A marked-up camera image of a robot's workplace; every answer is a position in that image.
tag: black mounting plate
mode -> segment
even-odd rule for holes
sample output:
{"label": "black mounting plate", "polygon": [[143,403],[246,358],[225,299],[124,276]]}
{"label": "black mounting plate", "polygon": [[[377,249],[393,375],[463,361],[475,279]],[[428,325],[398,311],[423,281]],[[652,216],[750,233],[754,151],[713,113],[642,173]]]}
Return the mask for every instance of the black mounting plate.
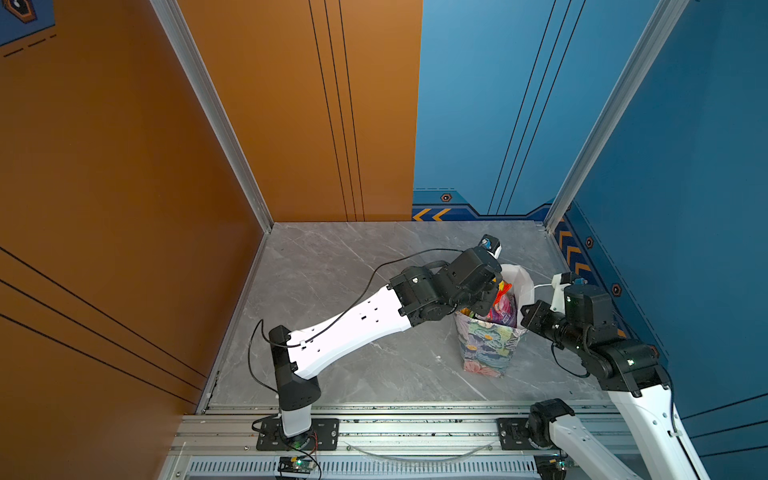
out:
{"label": "black mounting plate", "polygon": [[498,439],[502,443],[502,450],[536,450],[536,446],[528,440],[528,428],[525,424],[528,417],[516,419],[496,419],[498,427]]}
{"label": "black mounting plate", "polygon": [[[259,442],[256,450],[262,452],[291,452],[280,438],[280,419],[266,419],[261,422]],[[312,431],[317,434],[318,450],[336,450],[339,440],[339,419],[312,419]]]}

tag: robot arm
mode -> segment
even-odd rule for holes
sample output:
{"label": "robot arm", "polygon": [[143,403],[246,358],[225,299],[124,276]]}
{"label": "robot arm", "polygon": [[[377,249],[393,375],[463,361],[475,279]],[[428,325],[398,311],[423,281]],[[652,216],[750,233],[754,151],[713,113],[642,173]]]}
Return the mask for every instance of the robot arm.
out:
{"label": "robot arm", "polygon": [[341,315],[292,332],[284,326],[270,330],[283,441],[296,437],[296,442],[302,442],[300,436],[312,425],[310,407],[320,398],[317,374],[342,356],[467,306],[479,312],[490,310],[498,292],[495,280],[501,279],[497,260],[501,249],[497,238],[485,235],[478,246],[451,263],[406,267]]}
{"label": "robot arm", "polygon": [[[658,364],[655,351],[639,340],[618,335],[611,298],[606,292],[592,285],[572,284],[579,279],[570,273],[557,277],[553,280],[552,305],[539,300],[522,307],[523,327],[581,358],[624,417],[653,480],[709,480],[672,404],[671,382],[667,371]],[[559,285],[554,285],[556,280],[560,280]],[[619,472],[621,469],[614,467],[621,462],[609,461],[594,450],[595,442],[588,436],[579,433],[580,441],[575,441],[576,432],[588,432],[575,425],[569,415],[545,416],[534,408],[537,405],[531,407],[529,417],[534,437],[565,450],[592,478],[633,478],[590,472],[590,468],[601,466]],[[596,464],[595,458],[602,459]]]}
{"label": "robot arm", "polygon": [[[451,263],[405,268],[339,316],[292,332],[284,326],[270,330],[283,442],[302,445],[308,438],[310,409],[320,398],[316,376],[337,359],[466,306],[488,311],[498,292],[495,281],[501,279],[500,250],[498,239],[486,235]],[[556,275],[552,304],[538,301],[522,307],[522,326],[581,357],[627,422],[653,480],[709,480],[681,422],[673,424],[670,381],[655,352],[638,340],[620,337],[608,294],[578,282],[572,273]],[[534,443],[556,445],[594,479],[637,478],[559,399],[531,407],[529,431]]]}

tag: floral gift bag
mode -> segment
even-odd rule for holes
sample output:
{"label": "floral gift bag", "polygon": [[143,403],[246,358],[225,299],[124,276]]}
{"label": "floral gift bag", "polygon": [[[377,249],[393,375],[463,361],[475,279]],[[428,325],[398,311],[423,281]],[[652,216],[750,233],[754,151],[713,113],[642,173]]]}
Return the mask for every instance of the floral gift bag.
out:
{"label": "floral gift bag", "polygon": [[[517,311],[518,318],[514,325],[520,326],[520,307],[534,302],[533,281],[528,272],[517,265],[502,265],[502,275],[505,282],[512,284],[507,295],[513,296],[510,301]],[[454,319],[464,370],[494,377],[504,375],[520,337],[527,330],[470,318],[459,312],[454,313]]]}

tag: orange wall panel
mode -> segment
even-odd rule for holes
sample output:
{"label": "orange wall panel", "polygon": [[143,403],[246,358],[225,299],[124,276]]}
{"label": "orange wall panel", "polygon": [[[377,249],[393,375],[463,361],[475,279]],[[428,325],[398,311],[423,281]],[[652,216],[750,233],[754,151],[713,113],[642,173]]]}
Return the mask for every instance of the orange wall panel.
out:
{"label": "orange wall panel", "polygon": [[308,3],[179,4],[273,219],[354,220]]}
{"label": "orange wall panel", "polygon": [[422,1],[338,3],[366,220],[410,220]]}
{"label": "orange wall panel", "polygon": [[180,5],[276,221],[410,218],[421,0]]}
{"label": "orange wall panel", "polygon": [[3,478],[155,478],[262,232],[150,3],[55,16],[0,57]]}

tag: black stripe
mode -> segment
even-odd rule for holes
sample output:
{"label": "black stripe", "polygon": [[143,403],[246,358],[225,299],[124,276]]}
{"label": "black stripe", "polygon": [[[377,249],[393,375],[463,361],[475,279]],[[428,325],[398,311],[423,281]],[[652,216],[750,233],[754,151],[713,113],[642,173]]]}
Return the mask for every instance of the black stripe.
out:
{"label": "black stripe", "polygon": [[755,395],[754,397],[749,397],[748,399],[739,400],[738,402],[733,402],[733,403],[729,403],[727,405],[715,407],[713,409],[704,410],[703,412],[694,413],[693,415],[689,415],[687,417],[682,417],[682,419],[686,420],[686,419],[689,419],[691,417],[695,417],[695,416],[698,416],[698,415],[703,415],[705,413],[715,412],[715,411],[720,410],[720,409],[726,409],[726,408],[732,407],[734,405],[739,405],[740,403],[749,402],[750,400],[757,400],[757,399],[763,398],[764,396],[768,396],[768,392],[767,393],[761,393],[760,395]]}
{"label": "black stripe", "polygon": [[355,138],[355,160],[357,161],[357,182],[360,186],[360,206],[362,208],[362,221],[366,221],[366,203],[362,199],[362,178],[360,176],[360,155],[357,152],[357,130],[355,129],[355,108],[352,105],[352,82],[349,81],[349,59],[346,57],[346,38],[344,37],[344,17],[341,13],[341,0],[339,0],[339,19],[341,20],[341,39],[344,44],[344,62],[346,63],[346,86],[349,88],[349,111],[352,112],[352,135]]}
{"label": "black stripe", "polygon": [[200,391],[202,392],[202,389],[198,388],[198,387],[197,387],[197,386],[195,386],[195,385],[192,385],[192,384],[191,384],[191,383],[189,383],[187,380],[185,380],[185,379],[182,379],[181,377],[179,377],[179,376],[177,376],[177,375],[174,375],[173,373],[171,373],[171,372],[167,371],[166,369],[164,369],[163,367],[159,366],[158,364],[156,364],[156,363],[153,363],[153,362],[151,362],[151,361],[149,361],[149,360],[145,359],[143,356],[139,355],[138,353],[136,353],[136,352],[133,352],[132,350],[129,350],[129,349],[127,349],[126,347],[122,346],[121,344],[119,344],[119,343],[115,342],[115,341],[114,341],[114,340],[112,340],[112,339],[109,339],[109,338],[107,338],[107,337],[106,337],[106,336],[104,336],[104,335],[101,335],[99,332],[97,332],[97,331],[95,331],[95,330],[93,330],[93,329],[89,328],[89,327],[88,327],[88,326],[86,326],[86,325],[83,325],[82,323],[78,322],[77,320],[73,319],[72,317],[70,317],[70,316],[67,316],[67,315],[63,314],[62,312],[60,312],[60,311],[56,310],[54,307],[52,307],[52,306],[48,305],[47,303],[45,303],[45,302],[43,302],[43,301],[41,301],[41,300],[38,300],[38,299],[34,298],[34,297],[33,297],[32,295],[30,295],[29,293],[26,293],[25,291],[23,291],[23,290],[21,290],[21,289],[19,289],[19,288],[15,287],[15,286],[13,286],[13,285],[11,285],[10,283],[8,283],[8,282],[6,282],[5,280],[3,280],[2,278],[0,278],[0,283],[2,283],[3,285],[6,285],[6,286],[8,286],[8,287],[12,288],[12,289],[13,289],[13,290],[15,290],[16,292],[19,292],[21,295],[23,295],[23,296],[26,296],[27,298],[29,298],[30,300],[32,300],[32,301],[34,301],[34,302],[36,302],[36,303],[39,303],[40,305],[44,306],[44,307],[45,307],[45,308],[47,308],[48,310],[51,310],[52,312],[54,312],[54,313],[57,313],[57,314],[58,314],[58,315],[60,315],[60,316],[63,316],[65,319],[69,320],[70,322],[73,322],[75,325],[79,325],[79,326],[83,327],[83,328],[84,328],[84,329],[86,329],[88,332],[91,332],[91,333],[93,333],[94,335],[97,335],[97,336],[99,336],[100,338],[107,340],[107,341],[108,341],[109,343],[111,343],[112,345],[115,345],[115,346],[117,346],[117,347],[119,347],[119,348],[121,348],[121,349],[125,350],[126,352],[130,353],[131,355],[133,355],[133,356],[135,356],[135,357],[137,357],[137,358],[139,358],[139,359],[142,359],[142,360],[144,360],[146,363],[149,363],[150,365],[152,365],[152,366],[154,366],[154,367],[157,367],[158,369],[160,369],[160,370],[162,370],[162,371],[166,372],[168,375],[170,375],[170,376],[172,376],[172,377],[174,377],[174,378],[176,378],[176,379],[179,379],[179,380],[181,380],[182,382],[184,382],[184,383],[186,383],[187,385],[189,385],[190,387],[192,387],[192,388],[194,388],[194,389],[198,389],[198,390],[200,390]]}
{"label": "black stripe", "polygon": [[352,212],[357,221],[357,205],[355,205],[355,189],[352,188],[352,168],[349,166],[349,150],[346,147],[346,129],[344,128],[344,113],[341,111],[341,94],[339,93],[339,75],[336,74],[336,55],[333,53],[333,40],[331,39],[331,21],[328,19],[328,3],[323,0],[326,7],[326,23],[328,24],[328,42],[331,45],[331,62],[333,63],[333,79],[336,81],[336,100],[339,101],[339,118],[341,118],[341,135],[344,139],[344,154],[346,156],[346,173],[349,175],[349,192],[352,194]]}
{"label": "black stripe", "polygon": [[502,209],[502,201],[504,200],[504,194],[507,193],[507,186],[509,185],[509,180],[512,178],[512,172],[515,171],[515,164],[518,161],[518,155],[520,154],[520,148],[523,145],[523,140],[525,139],[525,134],[528,132],[528,125],[531,123],[531,117],[533,117],[533,110],[536,109],[536,102],[538,101],[538,96],[541,93],[541,87],[544,86],[544,80],[547,77],[547,71],[549,70],[549,64],[552,62],[552,56],[554,55],[554,50],[558,46],[558,40],[560,40],[560,34],[563,31],[563,25],[565,25],[565,19],[568,17],[568,11],[571,9],[571,3],[573,0],[568,0],[568,7],[565,9],[565,15],[563,15],[563,21],[560,22],[560,28],[558,29],[558,36],[554,38],[554,44],[552,45],[552,51],[549,53],[549,60],[547,60],[547,66],[544,69],[544,74],[541,76],[541,83],[538,86],[538,90],[536,91],[536,97],[533,99],[533,106],[531,107],[531,113],[528,116],[528,121],[525,122],[525,129],[523,130],[523,135],[520,137],[520,144],[518,144],[518,151],[515,153],[515,159],[512,161],[512,168],[509,169],[509,175],[507,176],[507,182],[504,184],[504,190],[502,190],[502,196],[498,200],[498,207],[496,208],[496,214],[498,215],[498,212]]}
{"label": "black stripe", "polygon": [[698,439],[699,437],[706,437],[707,435],[714,435],[716,433],[730,432],[731,430],[745,429],[746,427],[754,427],[755,425],[762,425],[768,423],[768,420],[760,420],[759,422],[747,423],[746,425],[739,425],[737,427],[730,427],[729,429],[716,430],[714,432],[702,433],[700,435],[694,435],[691,439]]}
{"label": "black stripe", "polygon": [[699,455],[699,458],[714,457],[715,455],[725,455],[727,453],[749,452],[751,450],[768,449],[768,445],[761,445],[759,447],[749,447],[748,449],[728,450],[727,452],[707,453],[706,455]]}
{"label": "black stripe", "polygon": [[310,18],[312,19],[312,30],[315,32],[315,46],[317,47],[317,63],[320,66],[320,78],[323,80],[323,93],[326,96],[326,108],[328,109],[328,124],[331,127],[331,140],[333,140],[333,154],[336,155],[336,169],[339,171],[339,187],[341,188],[341,200],[344,202],[344,215],[346,221],[349,221],[349,214],[346,212],[346,197],[344,195],[344,183],[341,181],[341,167],[339,166],[339,152],[336,151],[336,135],[333,134],[333,122],[331,121],[331,107],[328,104],[328,91],[326,90],[326,78],[323,75],[323,62],[320,60],[320,44],[317,42],[317,29],[315,28],[315,16],[312,13],[312,2],[306,0],[310,6]]}
{"label": "black stripe", "polygon": [[12,51],[11,53],[7,53],[7,54],[3,55],[2,57],[3,57],[3,58],[5,58],[5,57],[10,57],[10,56],[11,56],[11,55],[13,55],[14,53],[19,53],[19,52],[20,52],[20,51],[22,51],[22,50],[24,50],[24,47],[21,47],[21,48],[20,48],[20,49],[18,49],[18,50],[14,50],[14,51]]}
{"label": "black stripe", "polygon": [[203,373],[200,373],[200,372],[198,372],[196,369],[194,369],[194,368],[192,368],[191,366],[189,366],[188,364],[186,364],[186,363],[182,362],[180,359],[178,359],[177,357],[175,357],[175,356],[171,355],[171,354],[170,354],[168,351],[166,351],[166,350],[164,350],[164,349],[160,348],[160,347],[159,347],[157,344],[155,344],[155,343],[152,343],[152,342],[151,342],[150,340],[148,340],[146,337],[144,337],[144,336],[140,335],[138,332],[136,332],[136,331],[132,330],[132,329],[131,329],[131,328],[129,328],[127,325],[124,325],[123,323],[120,323],[120,322],[118,322],[118,321],[117,321],[117,320],[116,320],[116,319],[115,319],[113,316],[111,316],[111,315],[108,315],[108,314],[107,314],[105,311],[103,311],[103,310],[101,310],[100,308],[96,307],[96,306],[95,306],[93,303],[91,303],[91,302],[88,302],[88,301],[87,301],[86,299],[84,299],[83,297],[79,296],[78,294],[76,294],[75,292],[73,292],[72,290],[70,290],[69,288],[67,288],[67,287],[65,287],[65,286],[63,286],[63,285],[61,285],[61,284],[60,284],[59,282],[57,282],[56,280],[53,280],[51,277],[49,277],[48,275],[44,274],[44,273],[43,273],[43,272],[41,272],[40,270],[38,270],[38,269],[34,268],[34,267],[33,267],[32,265],[30,265],[29,263],[26,263],[24,260],[20,259],[19,257],[17,257],[16,255],[14,255],[13,253],[11,253],[11,252],[7,251],[5,248],[3,248],[3,247],[0,247],[0,250],[1,250],[3,253],[5,253],[6,255],[8,255],[9,257],[13,258],[14,260],[18,261],[18,262],[19,262],[19,263],[21,263],[22,265],[24,265],[24,266],[26,266],[27,268],[29,268],[29,269],[30,269],[30,270],[32,270],[33,272],[37,273],[39,276],[42,276],[42,277],[43,277],[43,278],[45,278],[47,281],[49,281],[49,282],[53,283],[54,285],[56,285],[56,286],[57,286],[57,287],[59,287],[60,289],[64,290],[66,293],[69,293],[69,294],[70,294],[70,295],[72,295],[74,298],[76,298],[76,299],[80,300],[82,303],[85,303],[86,305],[88,305],[88,306],[89,306],[89,307],[91,307],[92,309],[96,310],[96,311],[97,311],[97,312],[99,312],[101,315],[104,315],[104,316],[106,316],[108,319],[112,320],[113,322],[115,322],[115,323],[116,323],[116,324],[118,324],[119,326],[123,327],[123,328],[124,328],[124,329],[126,329],[127,331],[129,331],[129,332],[133,333],[135,336],[139,337],[139,338],[140,338],[140,339],[142,339],[143,341],[145,341],[145,342],[149,343],[149,344],[150,344],[150,345],[152,345],[154,348],[156,348],[156,349],[160,350],[162,353],[165,353],[165,354],[166,354],[166,355],[168,355],[170,358],[172,358],[172,359],[176,360],[177,362],[179,362],[181,365],[184,365],[184,366],[186,366],[188,369],[192,370],[193,372],[195,372],[196,374],[198,374],[198,375],[202,376],[203,378],[207,378],[207,377],[206,377],[206,376],[205,376]]}
{"label": "black stripe", "polygon": [[554,80],[552,80],[552,86],[549,88],[549,93],[547,94],[547,101],[544,102],[544,107],[541,109],[541,115],[539,115],[538,117],[536,128],[535,130],[533,130],[533,135],[531,136],[531,143],[528,144],[528,149],[525,151],[525,156],[523,157],[523,163],[520,165],[520,171],[518,171],[518,177],[517,179],[515,179],[515,185],[512,187],[512,193],[509,194],[509,200],[507,200],[507,206],[504,208],[505,214],[509,209],[509,204],[512,202],[512,195],[515,194],[515,189],[518,187],[518,182],[520,181],[520,175],[523,173],[523,168],[525,168],[525,161],[528,159],[528,154],[531,153],[531,146],[533,145],[533,140],[536,138],[536,132],[538,132],[538,126],[541,124],[541,119],[544,117],[544,111],[547,109],[549,98],[552,95],[552,91],[554,90],[554,83],[558,81],[558,75],[560,74],[560,68],[563,66],[563,61],[565,60],[565,54],[568,53],[568,47],[571,46],[571,40],[573,39],[574,33],[576,32],[576,25],[578,25],[578,21],[581,18],[581,13],[584,11],[584,5],[586,4],[587,4],[587,0],[584,0],[584,3],[581,4],[581,10],[578,11],[578,17],[576,17],[576,23],[574,23],[574,29],[571,30],[571,36],[568,38],[568,43],[565,44],[565,51],[563,51],[563,57],[560,59],[560,64],[558,65],[558,71],[554,74]]}
{"label": "black stripe", "polygon": [[132,378],[135,378],[135,379],[136,379],[136,380],[138,380],[139,382],[143,382],[143,383],[146,383],[146,384],[147,384],[147,385],[149,385],[149,386],[153,386],[154,388],[156,388],[156,389],[158,389],[158,390],[160,390],[160,391],[162,391],[162,392],[166,392],[167,394],[169,394],[169,395],[172,395],[172,396],[176,397],[176,398],[177,398],[177,399],[179,399],[179,400],[184,400],[184,401],[185,401],[185,402],[187,402],[187,403],[191,403],[191,404],[192,404],[192,405],[194,405],[194,406],[195,406],[195,405],[197,405],[195,402],[190,402],[189,400],[185,399],[184,397],[182,397],[182,396],[178,396],[178,395],[176,395],[176,394],[175,394],[175,393],[173,393],[173,392],[169,392],[168,390],[166,390],[166,389],[164,389],[164,388],[162,388],[162,387],[160,387],[160,386],[157,386],[157,385],[155,385],[155,384],[154,384],[154,383],[152,383],[152,382],[148,382],[147,380],[144,380],[144,379],[140,379],[139,377],[137,377],[136,375],[134,375],[134,374],[132,374],[132,373],[128,373],[128,372],[126,372],[125,370],[123,370],[123,369],[121,369],[121,368],[118,368],[118,367],[116,367],[116,366],[114,366],[114,365],[112,365],[112,364],[110,364],[110,363],[107,363],[107,362],[105,362],[105,361],[104,361],[104,360],[102,360],[102,359],[98,359],[98,358],[96,358],[96,357],[95,357],[95,356],[93,356],[93,355],[88,355],[86,352],[83,352],[82,350],[78,350],[78,349],[74,348],[74,347],[73,347],[73,346],[71,346],[71,345],[67,345],[66,343],[62,342],[61,340],[57,340],[57,339],[53,338],[52,336],[46,335],[46,334],[44,334],[43,332],[41,332],[40,330],[36,330],[36,329],[33,329],[33,328],[32,328],[32,327],[30,327],[30,326],[26,326],[24,323],[21,323],[21,322],[19,322],[19,321],[17,321],[17,320],[14,320],[14,319],[12,319],[10,316],[7,316],[7,315],[5,315],[5,314],[3,314],[3,313],[0,313],[0,316],[1,316],[2,318],[4,318],[4,319],[8,320],[9,322],[15,323],[15,324],[16,324],[16,325],[18,325],[18,326],[23,326],[24,328],[26,328],[26,329],[27,329],[27,330],[29,330],[30,332],[34,332],[34,333],[37,333],[38,335],[40,335],[40,336],[43,336],[43,337],[45,337],[45,338],[47,338],[47,339],[49,339],[49,340],[53,340],[54,342],[58,343],[59,345],[65,346],[65,347],[67,347],[67,348],[68,348],[68,349],[70,349],[70,350],[74,350],[75,352],[77,352],[77,353],[80,353],[81,355],[85,355],[85,356],[87,356],[89,359],[93,359],[93,360],[96,360],[97,362],[99,362],[99,363],[100,363],[100,364],[102,364],[102,365],[106,365],[106,366],[108,366],[108,367],[110,367],[110,368],[112,368],[112,369],[115,369],[115,370],[117,370],[118,372],[122,372],[122,373],[124,373],[125,375],[128,375],[128,376],[130,376],[130,377],[132,377]]}
{"label": "black stripe", "polygon": [[549,18],[547,18],[547,25],[544,27],[544,33],[541,34],[541,42],[539,42],[538,44],[538,50],[536,51],[536,59],[533,61],[533,67],[531,67],[531,74],[528,76],[528,84],[525,85],[525,93],[523,93],[523,99],[520,100],[520,109],[518,110],[518,116],[515,119],[515,126],[512,128],[512,135],[509,136],[509,143],[507,144],[507,151],[504,153],[504,160],[502,161],[502,167],[498,170],[498,177],[496,178],[496,186],[493,187],[493,195],[491,195],[491,203],[488,205],[488,215],[491,214],[491,207],[493,207],[493,199],[496,197],[496,190],[498,189],[498,184],[499,182],[502,181],[502,174],[504,173],[504,166],[507,163],[507,155],[509,155],[509,148],[512,145],[512,138],[515,137],[515,130],[517,130],[518,122],[520,121],[520,113],[523,111],[523,104],[525,103],[525,97],[528,95],[528,88],[531,86],[531,79],[533,78],[533,72],[536,69],[536,63],[538,62],[538,55],[541,53],[541,46],[544,44],[544,38],[547,36],[547,30],[549,29],[549,22],[550,20],[552,20],[552,12],[554,12],[554,4],[556,4],[557,2],[558,0],[554,0],[554,2],[552,2],[552,8],[549,11]]}

